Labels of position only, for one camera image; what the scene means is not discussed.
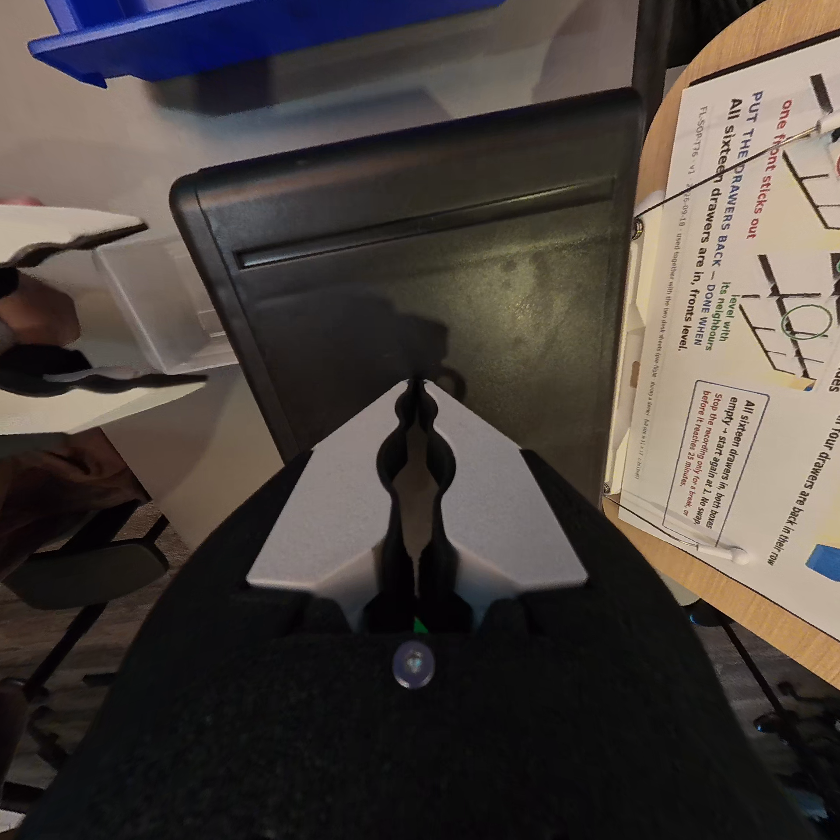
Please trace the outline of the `round wooden table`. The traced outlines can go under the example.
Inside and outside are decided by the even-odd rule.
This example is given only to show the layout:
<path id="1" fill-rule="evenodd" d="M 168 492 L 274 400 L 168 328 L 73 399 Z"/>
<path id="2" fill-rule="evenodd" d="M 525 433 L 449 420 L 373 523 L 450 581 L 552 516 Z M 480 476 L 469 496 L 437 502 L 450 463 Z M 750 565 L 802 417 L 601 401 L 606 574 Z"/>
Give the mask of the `round wooden table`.
<path id="1" fill-rule="evenodd" d="M 839 2 L 762 2 L 734 19 L 701 49 L 696 49 L 681 73 L 667 70 L 665 95 L 648 127 L 639 162 L 636 202 L 642 203 L 665 189 L 681 92 L 691 82 L 807 39 L 831 34 L 838 27 Z M 836 639 L 692 555 L 622 521 L 619 501 L 619 495 L 605 496 L 602 502 L 605 515 L 668 585 L 680 595 L 696 595 L 830 686 L 839 687 Z"/>

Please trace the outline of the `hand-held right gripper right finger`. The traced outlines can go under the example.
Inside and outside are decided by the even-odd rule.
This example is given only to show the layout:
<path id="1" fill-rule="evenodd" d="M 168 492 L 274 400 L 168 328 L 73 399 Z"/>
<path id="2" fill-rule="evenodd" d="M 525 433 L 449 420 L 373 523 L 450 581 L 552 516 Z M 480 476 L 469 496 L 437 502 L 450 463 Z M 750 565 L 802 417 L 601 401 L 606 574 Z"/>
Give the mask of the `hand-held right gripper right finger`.
<path id="1" fill-rule="evenodd" d="M 430 632 L 471 632 L 498 601 L 583 586 L 587 572 L 523 451 L 431 381 L 417 418 L 436 491 L 417 570 Z"/>

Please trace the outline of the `printed instruction sheet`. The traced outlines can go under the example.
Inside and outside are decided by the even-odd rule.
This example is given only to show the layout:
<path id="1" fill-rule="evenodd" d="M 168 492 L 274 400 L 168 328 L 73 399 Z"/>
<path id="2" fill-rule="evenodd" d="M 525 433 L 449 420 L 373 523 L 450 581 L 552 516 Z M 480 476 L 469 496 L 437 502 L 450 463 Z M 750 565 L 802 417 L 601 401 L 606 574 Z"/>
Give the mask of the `printed instruction sheet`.
<path id="1" fill-rule="evenodd" d="M 832 33 L 683 91 L 634 245 L 621 478 L 624 520 L 834 638 L 838 61 Z"/>

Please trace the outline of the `clear plastic drawer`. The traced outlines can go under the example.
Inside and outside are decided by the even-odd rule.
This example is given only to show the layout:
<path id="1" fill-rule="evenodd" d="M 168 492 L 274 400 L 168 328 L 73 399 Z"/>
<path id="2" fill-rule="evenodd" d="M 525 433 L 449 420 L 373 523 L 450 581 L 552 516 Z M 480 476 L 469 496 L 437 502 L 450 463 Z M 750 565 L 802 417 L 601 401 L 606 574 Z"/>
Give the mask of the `clear plastic drawer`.
<path id="1" fill-rule="evenodd" d="M 180 236 L 137 234 L 96 248 L 93 259 L 150 366 L 187 375 L 237 364 Z"/>

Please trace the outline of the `person's left hand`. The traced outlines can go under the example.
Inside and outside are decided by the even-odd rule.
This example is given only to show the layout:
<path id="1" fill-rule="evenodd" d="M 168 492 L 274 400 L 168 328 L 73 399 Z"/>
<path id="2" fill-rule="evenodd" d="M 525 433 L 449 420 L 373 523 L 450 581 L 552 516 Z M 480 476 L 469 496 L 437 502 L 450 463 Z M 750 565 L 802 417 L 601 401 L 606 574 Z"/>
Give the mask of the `person's left hand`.
<path id="1" fill-rule="evenodd" d="M 66 347 L 80 335 L 77 310 L 66 293 L 15 268 L 1 268 L 2 354 L 17 345 Z"/>

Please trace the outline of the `black table stand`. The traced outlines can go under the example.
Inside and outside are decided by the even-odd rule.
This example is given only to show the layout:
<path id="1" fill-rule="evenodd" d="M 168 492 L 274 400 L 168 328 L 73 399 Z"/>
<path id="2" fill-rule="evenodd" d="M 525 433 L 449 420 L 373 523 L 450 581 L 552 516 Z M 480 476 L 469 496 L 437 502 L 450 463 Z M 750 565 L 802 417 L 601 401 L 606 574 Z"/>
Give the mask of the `black table stand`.
<path id="1" fill-rule="evenodd" d="M 701 599 L 684 611 L 762 763 L 820 837 L 838 838 L 838 691 Z"/>

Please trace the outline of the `black chair base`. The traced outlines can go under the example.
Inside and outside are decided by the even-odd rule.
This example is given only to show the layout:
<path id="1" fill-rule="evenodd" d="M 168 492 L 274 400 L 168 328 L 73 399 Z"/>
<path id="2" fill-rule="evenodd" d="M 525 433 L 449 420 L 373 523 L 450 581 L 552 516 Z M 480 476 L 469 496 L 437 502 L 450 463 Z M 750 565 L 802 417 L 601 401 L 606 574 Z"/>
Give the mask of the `black chair base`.
<path id="1" fill-rule="evenodd" d="M 41 612 L 76 610 L 59 642 L 24 678 L 2 679 L 2 811 L 24 816 L 44 791 L 7 779 L 18 745 L 25 734 L 37 755 L 60 770 L 68 752 L 57 735 L 44 731 L 37 720 L 46 711 L 39 702 L 46 687 L 77 643 L 90 631 L 110 602 L 158 581 L 170 568 L 157 540 L 169 526 L 160 515 L 143 536 L 117 539 L 121 528 L 140 506 L 129 501 L 96 512 L 57 549 L 32 554 L 3 578 L 3 585 L 20 601 Z"/>

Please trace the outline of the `black pole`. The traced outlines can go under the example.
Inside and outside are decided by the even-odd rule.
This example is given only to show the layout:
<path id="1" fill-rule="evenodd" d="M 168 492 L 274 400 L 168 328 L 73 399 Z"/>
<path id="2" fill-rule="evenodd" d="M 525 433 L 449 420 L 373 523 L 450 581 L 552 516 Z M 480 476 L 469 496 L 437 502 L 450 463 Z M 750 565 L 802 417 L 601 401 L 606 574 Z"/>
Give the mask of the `black pole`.
<path id="1" fill-rule="evenodd" d="M 669 46 L 678 5 L 677 1 L 637 3 L 631 87 L 641 102 L 645 132 L 649 131 L 665 95 Z"/>

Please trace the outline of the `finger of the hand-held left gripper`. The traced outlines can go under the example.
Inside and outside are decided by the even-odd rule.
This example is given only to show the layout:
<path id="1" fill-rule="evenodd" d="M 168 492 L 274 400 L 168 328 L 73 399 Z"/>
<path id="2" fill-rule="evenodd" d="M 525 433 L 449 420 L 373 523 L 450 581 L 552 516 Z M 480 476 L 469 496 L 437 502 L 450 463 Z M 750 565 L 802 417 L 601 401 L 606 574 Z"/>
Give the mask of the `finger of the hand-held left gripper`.
<path id="1" fill-rule="evenodd" d="M 187 396 L 204 374 L 88 369 L 1 373 L 1 435 L 78 434 Z"/>
<path id="2" fill-rule="evenodd" d="M 137 217 L 86 208 L 1 205 L 1 267 L 36 267 L 63 251 L 95 249 L 146 229 Z"/>

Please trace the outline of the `black drawer cabinet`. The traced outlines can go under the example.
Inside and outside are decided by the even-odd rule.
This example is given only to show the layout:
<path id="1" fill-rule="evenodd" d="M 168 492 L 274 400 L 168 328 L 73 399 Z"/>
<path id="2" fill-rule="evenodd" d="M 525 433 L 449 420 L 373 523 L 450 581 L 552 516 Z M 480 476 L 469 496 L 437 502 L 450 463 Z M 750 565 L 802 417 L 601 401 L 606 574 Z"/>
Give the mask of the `black drawer cabinet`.
<path id="1" fill-rule="evenodd" d="M 597 501 L 644 127 L 624 88 L 174 182 L 282 461 L 423 377 Z"/>

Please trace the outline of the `blue plastic bin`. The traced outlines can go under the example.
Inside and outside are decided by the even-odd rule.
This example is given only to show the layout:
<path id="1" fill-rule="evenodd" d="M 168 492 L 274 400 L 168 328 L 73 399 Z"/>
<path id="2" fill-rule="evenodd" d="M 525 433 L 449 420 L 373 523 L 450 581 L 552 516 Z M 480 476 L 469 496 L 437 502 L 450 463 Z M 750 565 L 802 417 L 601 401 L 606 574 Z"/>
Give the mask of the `blue plastic bin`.
<path id="1" fill-rule="evenodd" d="M 47 1 L 56 35 L 36 60 L 82 83 L 166 81 L 409 25 L 482 13 L 495 1 Z"/>

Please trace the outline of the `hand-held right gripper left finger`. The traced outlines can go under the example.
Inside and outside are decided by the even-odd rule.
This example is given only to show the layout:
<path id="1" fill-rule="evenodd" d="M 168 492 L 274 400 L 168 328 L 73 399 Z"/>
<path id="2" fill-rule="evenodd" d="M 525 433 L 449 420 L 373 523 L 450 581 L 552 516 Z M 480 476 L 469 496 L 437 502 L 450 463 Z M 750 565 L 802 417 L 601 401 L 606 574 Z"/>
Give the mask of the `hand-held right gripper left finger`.
<path id="1" fill-rule="evenodd" d="M 406 466 L 416 387 L 403 381 L 311 451 L 248 585 L 335 602 L 353 630 L 411 631 L 413 561 L 394 480 Z"/>

